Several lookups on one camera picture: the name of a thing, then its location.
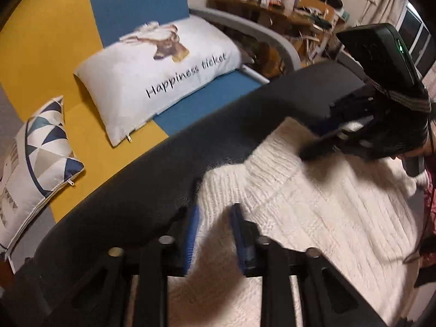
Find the red cloth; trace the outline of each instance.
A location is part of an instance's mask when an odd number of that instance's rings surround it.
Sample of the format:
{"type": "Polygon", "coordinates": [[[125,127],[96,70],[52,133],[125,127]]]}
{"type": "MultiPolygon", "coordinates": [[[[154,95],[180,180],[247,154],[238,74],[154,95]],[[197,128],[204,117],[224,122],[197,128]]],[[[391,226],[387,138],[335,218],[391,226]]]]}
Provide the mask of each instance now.
{"type": "Polygon", "coordinates": [[[426,171],[429,177],[429,186],[424,189],[424,218],[431,211],[432,232],[436,234],[436,200],[433,200],[433,205],[430,207],[433,191],[433,178],[436,178],[436,156],[426,157],[426,171]]]}
{"type": "MultiPolygon", "coordinates": [[[[425,163],[426,171],[429,177],[429,186],[424,189],[424,220],[427,218],[430,211],[431,231],[433,234],[436,234],[436,198],[433,199],[432,207],[430,207],[430,203],[432,201],[433,178],[436,178],[436,156],[426,157],[425,163]]],[[[436,264],[436,252],[429,253],[421,257],[422,268],[429,267],[434,264],[436,264]]]]}

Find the cluttered shelf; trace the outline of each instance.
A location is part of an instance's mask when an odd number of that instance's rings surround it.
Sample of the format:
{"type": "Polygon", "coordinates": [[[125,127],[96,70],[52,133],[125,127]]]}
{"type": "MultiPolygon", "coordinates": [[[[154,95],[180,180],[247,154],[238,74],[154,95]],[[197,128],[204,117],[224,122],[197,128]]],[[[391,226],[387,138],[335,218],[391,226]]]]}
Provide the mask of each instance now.
{"type": "MultiPolygon", "coordinates": [[[[337,3],[337,0],[325,1],[337,3]]],[[[291,41],[302,65],[306,66],[322,57],[334,30],[342,29],[346,23],[342,13],[325,1],[295,0],[291,8],[285,8],[282,0],[208,0],[208,6],[250,19],[282,34],[291,41]]],[[[262,54],[273,55],[274,52],[264,50],[262,54]]],[[[279,69],[277,66],[272,72],[264,69],[259,72],[271,78],[279,75],[279,69]]]]}

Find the cable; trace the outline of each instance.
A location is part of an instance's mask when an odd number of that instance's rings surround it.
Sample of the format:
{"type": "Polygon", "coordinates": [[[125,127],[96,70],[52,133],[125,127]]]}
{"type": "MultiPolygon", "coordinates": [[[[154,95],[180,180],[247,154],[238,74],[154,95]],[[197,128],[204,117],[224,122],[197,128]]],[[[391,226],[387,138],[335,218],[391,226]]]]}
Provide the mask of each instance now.
{"type": "Polygon", "coordinates": [[[370,7],[371,7],[371,2],[369,0],[366,0],[365,8],[363,9],[361,17],[358,19],[359,25],[362,25],[362,22],[366,16],[366,14],[368,13],[370,7]]]}
{"type": "MultiPolygon", "coordinates": [[[[430,126],[429,126],[430,146],[432,148],[432,156],[433,156],[435,154],[435,149],[434,149],[434,143],[433,143],[433,131],[432,131],[432,124],[431,124],[432,122],[433,122],[433,124],[435,126],[436,126],[436,122],[434,121],[434,119],[432,119],[430,121],[430,126]]],[[[432,213],[432,208],[433,208],[433,201],[434,201],[434,198],[435,198],[435,189],[436,189],[436,185],[435,184],[436,183],[434,182],[434,179],[433,179],[433,176],[431,175],[431,173],[429,173],[429,175],[430,175],[430,177],[432,179],[432,186],[433,186],[432,195],[431,195],[431,199],[430,199],[430,210],[429,210],[429,213],[427,214],[426,220],[424,222],[424,229],[422,229],[421,237],[419,238],[418,244],[416,245],[416,248],[413,250],[413,252],[411,254],[409,254],[404,259],[404,261],[403,261],[404,264],[408,264],[408,263],[414,262],[417,259],[419,259],[419,256],[415,257],[414,254],[417,251],[419,251],[419,248],[421,247],[422,241],[424,240],[424,235],[426,233],[427,226],[428,226],[429,221],[430,221],[430,215],[432,213]]]]}

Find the pillow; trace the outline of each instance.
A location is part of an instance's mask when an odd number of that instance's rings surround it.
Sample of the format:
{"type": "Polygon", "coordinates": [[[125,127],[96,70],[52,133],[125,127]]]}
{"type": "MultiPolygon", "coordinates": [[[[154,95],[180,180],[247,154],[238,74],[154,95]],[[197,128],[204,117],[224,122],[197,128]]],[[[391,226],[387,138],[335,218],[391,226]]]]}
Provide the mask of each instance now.
{"type": "Polygon", "coordinates": [[[36,111],[6,154],[0,181],[0,254],[8,256],[26,226],[81,171],[64,129],[63,96],[36,111]]]}
{"type": "Polygon", "coordinates": [[[112,146],[183,97],[242,64],[238,47],[197,16],[143,25],[83,62],[88,88],[112,146]]]}

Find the grey carpet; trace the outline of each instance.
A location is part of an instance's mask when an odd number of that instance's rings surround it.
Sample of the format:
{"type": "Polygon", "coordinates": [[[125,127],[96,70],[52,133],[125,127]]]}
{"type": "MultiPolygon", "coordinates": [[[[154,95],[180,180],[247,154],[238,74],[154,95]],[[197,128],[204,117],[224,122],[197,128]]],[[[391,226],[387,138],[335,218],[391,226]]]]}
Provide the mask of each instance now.
{"type": "MultiPolygon", "coordinates": [[[[3,160],[23,122],[18,117],[0,84],[0,178],[3,174],[3,160]]],[[[10,256],[14,271],[18,270],[27,257],[33,257],[36,248],[55,225],[55,218],[47,206],[27,227],[10,256]]]]}
{"type": "Polygon", "coordinates": [[[3,160],[6,151],[11,146],[12,139],[18,133],[22,124],[0,84],[0,178],[3,175],[3,160]]]}

